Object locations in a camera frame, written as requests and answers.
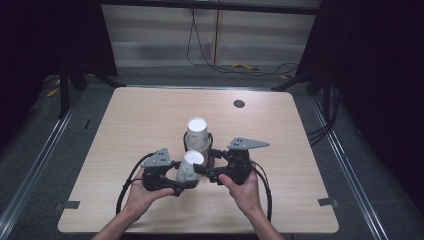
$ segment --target hand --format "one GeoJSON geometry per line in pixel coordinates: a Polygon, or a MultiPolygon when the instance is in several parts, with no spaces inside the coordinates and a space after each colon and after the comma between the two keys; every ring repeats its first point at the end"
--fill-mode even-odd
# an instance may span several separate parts
{"type": "MultiPolygon", "coordinates": [[[[143,178],[144,168],[141,168],[134,179],[143,178]]],[[[172,188],[163,188],[150,192],[143,186],[142,180],[136,180],[131,184],[130,194],[122,212],[129,214],[130,219],[135,222],[149,209],[157,199],[172,195],[172,188]]]]}
{"type": "Polygon", "coordinates": [[[237,185],[230,177],[224,174],[219,175],[218,178],[230,190],[231,197],[234,198],[238,208],[244,215],[249,217],[258,211],[263,213],[259,198],[258,177],[254,171],[250,173],[242,185],[237,185]]]}

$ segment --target table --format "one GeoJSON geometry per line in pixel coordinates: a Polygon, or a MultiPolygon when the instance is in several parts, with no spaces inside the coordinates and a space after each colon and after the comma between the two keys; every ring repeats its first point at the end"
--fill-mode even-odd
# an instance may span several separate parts
{"type": "MultiPolygon", "coordinates": [[[[251,90],[118,88],[115,90],[70,195],[78,209],[65,209],[62,232],[98,232],[115,215],[116,201],[137,161],[167,147],[173,160],[183,158],[187,122],[208,122],[216,149],[224,150],[235,136],[266,141],[269,147],[250,150],[265,169],[273,197],[272,223],[279,232],[333,233],[338,222],[328,198],[293,98],[288,93],[251,90]],[[242,108],[234,105],[242,100],[242,108]]],[[[216,160],[215,166],[226,165],[216,160]]],[[[168,178],[175,179],[176,170],[168,178]]],[[[266,194],[260,183],[261,202],[266,194]]],[[[202,177],[195,189],[180,197],[153,203],[127,232],[252,233],[224,186],[202,177]]]]}

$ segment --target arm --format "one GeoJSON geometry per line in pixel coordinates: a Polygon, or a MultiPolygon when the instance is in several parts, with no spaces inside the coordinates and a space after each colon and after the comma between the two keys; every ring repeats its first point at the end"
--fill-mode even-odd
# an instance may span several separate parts
{"type": "MultiPolygon", "coordinates": [[[[142,168],[134,179],[141,179],[143,172],[144,169],[142,168]]],[[[134,181],[131,184],[130,194],[122,211],[97,233],[92,240],[119,239],[131,224],[140,219],[155,200],[173,193],[174,190],[172,188],[149,192],[143,187],[141,180],[134,181]]]]}
{"type": "Polygon", "coordinates": [[[284,240],[262,210],[256,173],[252,171],[246,182],[240,186],[224,174],[219,175],[219,180],[230,190],[230,195],[234,198],[238,208],[249,219],[259,239],[284,240]]]}

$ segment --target light wood surface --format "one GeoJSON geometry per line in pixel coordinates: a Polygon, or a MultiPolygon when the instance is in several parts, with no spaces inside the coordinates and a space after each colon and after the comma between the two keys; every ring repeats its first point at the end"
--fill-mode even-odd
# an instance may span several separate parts
{"type": "MultiPolygon", "coordinates": [[[[58,228],[62,232],[98,232],[115,215],[116,201],[137,161],[167,147],[173,160],[183,158],[188,120],[202,117],[224,150],[235,136],[267,141],[250,156],[265,169],[273,200],[272,223],[279,232],[332,233],[338,230],[331,206],[318,199],[327,192],[302,122],[288,93],[118,88],[92,143],[58,228]],[[235,100],[244,108],[236,108],[235,100]]],[[[215,166],[226,165],[217,159],[215,166]]],[[[175,179],[176,171],[167,176],[175,179]]],[[[261,202],[266,195],[260,183],[261,202]]],[[[127,232],[251,233],[253,229],[224,186],[202,177],[180,197],[160,199],[127,232]]]]}

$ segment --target person's right hand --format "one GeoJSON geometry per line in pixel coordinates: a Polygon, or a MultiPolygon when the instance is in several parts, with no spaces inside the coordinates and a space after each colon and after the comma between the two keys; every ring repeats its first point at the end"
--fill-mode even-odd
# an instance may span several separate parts
{"type": "Polygon", "coordinates": [[[258,177],[254,171],[242,185],[237,185],[225,174],[219,175],[218,178],[230,190],[230,195],[244,215],[249,217],[258,212],[263,213],[259,198],[258,177]]]}

